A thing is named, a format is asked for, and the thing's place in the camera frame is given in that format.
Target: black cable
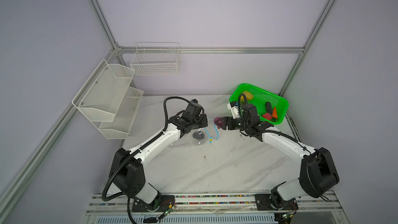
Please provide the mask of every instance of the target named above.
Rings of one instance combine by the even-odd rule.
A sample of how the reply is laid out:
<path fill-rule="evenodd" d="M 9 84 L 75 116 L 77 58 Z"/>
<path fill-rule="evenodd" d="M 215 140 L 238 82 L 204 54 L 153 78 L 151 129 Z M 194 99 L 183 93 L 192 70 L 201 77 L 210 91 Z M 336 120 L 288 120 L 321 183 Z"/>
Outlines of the black cable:
<path fill-rule="evenodd" d="M 202 118 L 204 117 L 205 110 L 202 108 L 202 115 L 200 117 L 198 117 L 197 119 L 194 118 L 193 121 L 194 122 L 200 122 L 202 120 Z"/>
<path fill-rule="evenodd" d="M 178 96 L 167 97 L 167 98 L 163 101 L 164 118 L 165 118 L 165 123 L 164 123 L 163 132 L 166 132 L 166 130 L 167 130 L 167 125 L 168 125 L 168 122 L 169 122 L 169 118 L 168 118 L 168 115 L 167 115 L 167 107 L 166 107 L 166 102 L 167 102 L 169 99 L 181 99 L 181 100 L 186 101 L 186 102 L 188 102 L 188 103 L 190 102 L 190 101 L 188 101 L 187 99 L 185 99 L 185 98 L 183 98 L 183 97 L 178 97 Z"/>
<path fill-rule="evenodd" d="M 130 213 L 130 199 L 131 199 L 131 198 L 128 198 L 128 199 L 127 199 L 127 214 L 129 215 L 129 219 L 130 219 L 130 221 L 132 222 L 132 224 L 137 224 L 137 223 L 132 219 L 132 216 L 131 216 L 131 213 Z"/>
<path fill-rule="evenodd" d="M 164 217 L 166 217 L 169 214 L 167 212 L 170 209 L 171 209 L 171 207 L 168 210 L 166 210 L 165 212 L 163 212 L 161 215 L 159 215 L 158 217 L 149 217 L 149 218 L 144 219 L 142 222 L 143 223 L 157 223 L 157 222 L 160 222 L 161 219 L 163 219 Z"/>
<path fill-rule="evenodd" d="M 111 195 L 110 197 L 107 197 L 107 196 L 106 196 L 107 193 L 108 193 L 109 188 L 111 187 L 111 184 L 112 184 L 113 180 L 115 179 L 115 177 L 117 176 L 117 174 L 122 170 L 122 168 L 124 168 L 124 167 L 134 158 L 135 155 L 137 155 L 138 153 L 140 153 L 140 151 L 141 151 L 142 149 L 146 148 L 148 145 L 150 145 L 151 143 L 153 143 L 153 142 L 154 142 L 155 140 L 157 140 L 160 136 L 162 136 L 163 133 L 166 131 L 167 125 L 168 125 L 168 116 L 167 116 L 166 102 L 167 102 L 169 99 L 182 99 L 182 100 L 184 100 L 184 101 L 186 101 L 186 102 L 189 103 L 189 101 L 188 101 L 187 99 L 182 98 L 182 97 L 178 97 L 178 96 L 167 97 L 167 98 L 163 101 L 164 116 L 165 116 L 165 119 L 166 119 L 166 122 L 165 122 L 165 125 L 164 125 L 163 130 L 162 130 L 161 132 L 159 132 L 155 137 L 153 137 L 150 141 L 148 141 L 148 142 L 146 142 L 144 145 L 142 145 L 138 150 L 136 150 L 135 152 L 131 153 L 128 157 L 126 157 L 126 159 L 123 160 L 123 162 L 120 163 L 120 165 L 117 167 L 117 169 L 112 173 L 111 177 L 109 177 L 109 179 L 108 179 L 107 183 L 105 184 L 105 187 L 104 187 L 104 189 L 103 189 L 103 191 L 102 191 L 101 199 L 102 199 L 104 202 L 109 201 L 109 200 L 112 200 L 112 199 L 115 198 L 115 197 L 124 195 L 123 192 L 119 192 L 119 193 L 116 193 L 116 194 Z"/>
<path fill-rule="evenodd" d="M 277 132 L 277 131 L 274 131 L 274 130 L 264 130 L 264 131 L 260 131 L 260 132 L 251 133 L 251 131 L 248 130 L 248 129 L 246 128 L 246 122 L 248 122 L 247 115 L 246 115 L 246 113 L 245 113 L 245 114 L 242 114 L 242 113 L 241 113 L 241 110 L 240 110 L 240 104 L 239 104 L 239 102 L 240 102 L 240 99 L 241 99 L 242 96 L 243 96 L 243 100 L 244 100 L 244 103 L 245 103 L 246 112 L 247 112 L 247 110 L 248 110 L 248 103 L 247 103 L 246 95 L 243 94 L 243 93 L 241 93 L 241 94 L 239 95 L 239 98 L 238 98 L 238 112 L 239 112 L 239 116 L 240 116 L 241 118 L 243 118 L 243 123 L 242 123 L 242 124 L 243 124 L 243 130 L 247 133 L 247 135 L 246 135 L 246 134 L 244 134 L 242 131 L 240 131 L 243 135 L 249 136 L 249 137 L 256 137 L 256 136 L 258 136 L 258 135 L 260 135 L 260 134 L 262 134 L 262 133 L 274 133 L 274 134 L 278 134 L 279 136 L 283 136 L 283 137 L 288 138 L 288 139 L 290 139 L 291 141 L 297 143 L 299 146 L 301 146 L 301 148 L 303 148 L 303 150 L 306 150 L 307 152 L 309 152 L 310 155 L 312 154 L 312 153 L 307 149 L 307 147 L 302 146 L 302 145 L 300 144 L 300 142 L 299 142 L 297 139 L 295 139 L 294 137 L 291 137 L 291 136 L 289 136 L 289 135 L 287 135 L 287 134 L 285 134 L 285 133 Z M 307 175 L 308 175 L 308 166 L 309 166 L 309 163 L 308 163 L 308 162 L 309 162 L 309 159 L 310 159 L 310 156 L 308 156 L 307 161 L 306 161 Z M 310 180 L 310 183 L 311 183 L 311 186 L 313 187 L 313 189 L 314 189 L 314 190 L 316 191 L 316 193 L 319 195 L 319 197 L 322 198 L 322 200 L 327 201 L 327 202 L 330 201 L 327 197 L 322 196 L 322 195 L 316 190 L 316 188 L 315 188 L 314 185 L 312 184 L 311 180 Z"/>
<path fill-rule="evenodd" d="M 180 115 L 180 114 L 182 114 L 183 112 L 185 112 L 185 110 L 181 110 L 181 111 L 178 112 L 176 115 Z"/>

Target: aluminum rail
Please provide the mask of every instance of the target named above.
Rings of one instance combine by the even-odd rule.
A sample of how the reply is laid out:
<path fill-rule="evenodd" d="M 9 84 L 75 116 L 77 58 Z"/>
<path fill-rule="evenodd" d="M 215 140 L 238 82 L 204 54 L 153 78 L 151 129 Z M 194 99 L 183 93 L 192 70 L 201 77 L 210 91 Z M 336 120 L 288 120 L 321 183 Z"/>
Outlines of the aluminum rail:
<path fill-rule="evenodd" d="M 105 60 L 108 62 L 115 58 L 116 55 L 116 50 L 112 49 L 105 57 Z M 90 88 L 92 83 L 94 83 L 95 79 L 103 68 L 104 66 L 98 66 L 97 69 L 91 74 L 80 91 L 80 95 L 78 97 L 79 99 L 86 94 L 87 90 Z M 18 175 L 8 186 L 4 194 L 0 197 L 0 224 L 4 223 L 10 213 L 13 211 L 14 207 L 25 193 L 27 187 L 30 185 L 34 174 L 42 165 L 44 159 L 51 152 L 52 148 L 57 144 L 59 138 L 76 112 L 77 109 L 72 105 L 72 103 L 70 103 L 62 116 L 58 119 L 50 132 L 34 151 L 33 155 L 29 158 Z"/>
<path fill-rule="evenodd" d="M 307 38 L 307 41 L 304 45 L 304 52 L 302 54 L 299 54 L 297 57 L 297 60 L 295 64 L 293 65 L 289 75 L 286 78 L 285 83 L 283 84 L 281 91 L 279 92 L 280 96 L 284 96 L 286 93 L 287 88 L 289 87 L 290 83 L 292 82 L 294 76 L 296 75 L 298 69 L 300 68 L 301 64 L 303 63 L 304 59 L 306 58 L 309 50 L 311 49 L 311 46 L 315 42 L 316 37 L 318 36 L 319 32 L 321 31 L 323 25 L 326 22 L 326 19 L 328 18 L 331 9 L 335 5 L 337 0 L 327 0 L 325 6 L 322 9 L 321 14 L 319 15 L 317 21 L 315 22 L 314 27 L 311 30 L 310 35 Z"/>
<path fill-rule="evenodd" d="M 105 16 L 103 14 L 103 11 L 100 7 L 100 3 L 98 2 L 98 0 L 88 0 L 88 2 L 90 3 L 91 8 L 93 9 L 94 14 L 97 17 L 97 20 L 99 22 L 99 24 L 101 25 L 102 30 L 104 31 L 109 44 L 116 49 L 117 48 L 117 43 L 115 41 L 115 38 L 112 35 L 111 29 L 105 19 Z"/>
<path fill-rule="evenodd" d="M 133 54 L 136 47 L 118 47 L 120 54 Z M 303 47 L 180 47 L 182 54 L 301 54 Z"/>

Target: metal vent grille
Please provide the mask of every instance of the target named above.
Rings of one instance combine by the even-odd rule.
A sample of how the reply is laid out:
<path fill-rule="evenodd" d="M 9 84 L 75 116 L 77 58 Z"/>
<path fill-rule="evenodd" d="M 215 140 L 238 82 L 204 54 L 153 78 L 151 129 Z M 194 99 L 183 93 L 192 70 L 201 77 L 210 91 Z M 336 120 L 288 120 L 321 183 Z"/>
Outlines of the metal vent grille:
<path fill-rule="evenodd" d="M 144 218 L 151 215 L 133 215 L 132 218 L 137 224 L 143 223 Z M 260 223 L 278 223 L 274 221 L 274 214 L 271 213 L 253 213 L 253 214 L 172 214 L 161 223 L 212 223 L 212 224 L 260 224 Z M 127 215 L 99 216 L 97 224 L 107 223 L 131 223 Z"/>

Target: aluminum frame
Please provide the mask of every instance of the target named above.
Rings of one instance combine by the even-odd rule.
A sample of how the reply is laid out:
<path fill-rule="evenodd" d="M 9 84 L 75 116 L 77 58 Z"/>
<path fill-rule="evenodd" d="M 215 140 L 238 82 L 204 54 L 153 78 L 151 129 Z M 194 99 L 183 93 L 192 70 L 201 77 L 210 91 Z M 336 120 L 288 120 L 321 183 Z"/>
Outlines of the aluminum frame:
<path fill-rule="evenodd" d="M 302 54 L 304 47 L 180 47 L 182 54 Z M 119 47 L 120 54 L 134 54 L 136 47 Z"/>
<path fill-rule="evenodd" d="M 307 41 L 305 42 L 304 45 L 304 52 L 302 54 L 299 54 L 295 64 L 293 65 L 289 75 L 286 78 L 285 83 L 283 84 L 281 91 L 279 92 L 280 96 L 284 96 L 286 93 L 286 90 L 290 86 L 290 83 L 292 82 L 293 78 L 295 77 L 297 71 L 299 70 L 301 64 L 303 63 L 304 59 L 306 58 L 308 52 L 310 51 L 312 45 L 314 44 L 316 37 L 318 36 L 319 32 L 321 31 L 323 25 L 326 22 L 326 19 L 328 18 L 331 9 L 335 5 L 337 0 L 327 0 L 325 6 L 323 7 L 321 14 L 319 15 L 318 19 L 315 22 L 314 27 L 311 30 L 310 35 L 307 38 Z"/>
<path fill-rule="evenodd" d="M 122 59 L 122 54 L 134 53 L 136 51 L 135 47 L 119 47 L 117 42 L 115 41 L 115 38 L 113 37 L 111 29 L 105 19 L 98 0 L 88 1 L 112 47 L 105 59 L 107 61 L 110 61 L 113 58 L 116 58 L 119 60 L 120 64 L 125 66 L 124 60 Z M 327 0 L 321 14 L 319 15 L 314 27 L 311 30 L 311 33 L 304 47 L 181 47 L 180 51 L 181 53 L 186 54 L 298 54 L 297 60 L 279 93 L 279 95 L 283 96 L 286 93 L 287 88 L 289 87 L 301 64 L 303 63 L 312 44 L 316 40 L 316 37 L 323 27 L 326 18 L 330 14 L 330 11 L 335 2 L 336 0 Z M 99 69 L 99 71 L 97 71 L 97 69 L 87 80 L 87 82 L 84 84 L 84 88 L 88 89 L 89 85 L 92 83 L 92 80 L 95 79 L 95 75 L 101 71 L 102 67 Z M 27 187 L 29 186 L 30 182 L 32 181 L 37 169 L 40 167 L 48 154 L 52 151 L 52 148 L 57 144 L 57 141 L 68 127 L 76 112 L 77 109 L 73 107 L 72 104 L 67 107 L 65 112 L 57 120 L 50 132 L 44 138 L 42 143 L 26 162 L 22 170 L 18 173 L 18 175 L 9 185 L 9 187 L 5 190 L 4 194 L 0 197 L 0 224 L 4 223 L 9 214 L 12 212 L 13 208 L 16 206 L 16 204 L 26 191 Z M 296 138 L 301 140 L 289 112 L 287 112 L 287 120 L 289 122 L 289 125 L 292 127 Z"/>
<path fill-rule="evenodd" d="M 105 57 L 105 60 L 107 62 L 111 61 L 116 57 L 116 54 L 116 50 L 111 49 Z M 86 83 L 83 85 L 84 90 L 79 92 L 78 98 L 81 98 L 86 94 L 87 90 L 92 83 L 94 83 L 95 79 L 103 68 L 104 65 L 98 66 L 97 69 L 91 74 Z M 34 178 L 34 174 L 42 165 L 44 159 L 50 154 L 52 148 L 55 147 L 59 138 L 68 127 L 76 112 L 76 107 L 70 103 L 65 112 L 63 112 L 62 116 L 58 119 L 47 136 L 37 147 L 33 155 L 29 158 L 18 175 L 8 186 L 4 194 L 0 197 L 0 223 L 5 222 L 22 195 L 26 192 L 27 187 Z"/>
<path fill-rule="evenodd" d="M 220 217 L 229 214 L 235 214 L 237 216 L 246 216 L 247 214 L 259 214 L 259 213 L 286 213 L 286 211 L 280 210 L 269 210 L 269 211 L 258 211 L 254 196 L 245 197 L 189 197 L 191 195 L 255 195 L 255 194 L 269 194 L 270 191 L 245 191 L 245 192 L 212 192 L 212 193 L 167 193 L 169 195 L 175 196 L 185 196 L 176 198 L 176 210 L 170 215 L 173 217 L 181 217 L 187 214 L 203 214 L 203 216 L 212 216 L 214 213 L 220 214 Z M 330 199 L 330 202 L 320 200 L 318 198 L 313 198 L 310 196 L 303 196 L 301 198 L 296 198 L 298 209 L 297 212 L 331 212 L 335 218 L 337 224 L 344 223 L 349 224 L 349 221 L 338 201 L 336 195 L 333 191 L 327 191 L 325 193 Z M 115 216 L 127 216 L 126 213 L 126 196 L 120 196 L 114 198 L 106 203 L 101 200 L 101 195 L 94 195 L 90 206 L 87 209 L 86 215 L 82 224 L 96 223 L 98 217 L 109 216 L 109 218 Z M 208 201 L 219 201 L 222 204 L 203 204 L 203 202 Z M 243 201 L 245 203 L 226 203 Z M 148 214 L 161 214 L 161 212 L 144 213 L 144 212 L 134 212 L 133 217 L 143 216 Z"/>

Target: blue cable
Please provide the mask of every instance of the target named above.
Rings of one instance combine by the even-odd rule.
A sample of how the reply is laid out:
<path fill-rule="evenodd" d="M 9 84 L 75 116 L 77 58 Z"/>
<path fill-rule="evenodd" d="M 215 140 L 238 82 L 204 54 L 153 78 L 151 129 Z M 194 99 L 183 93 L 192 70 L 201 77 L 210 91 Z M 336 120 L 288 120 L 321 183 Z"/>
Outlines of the blue cable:
<path fill-rule="evenodd" d="M 218 139 L 218 130 L 217 130 L 216 124 L 214 124 L 214 121 L 213 121 L 210 117 L 207 117 L 207 118 L 209 118 L 209 119 L 213 122 L 214 129 L 215 129 L 216 132 L 217 132 L 217 138 L 213 138 L 212 136 L 210 136 L 210 134 L 209 134 L 209 132 L 207 131 L 206 127 L 205 127 L 205 131 L 207 132 L 207 135 L 210 137 L 210 139 L 217 140 L 217 139 Z"/>

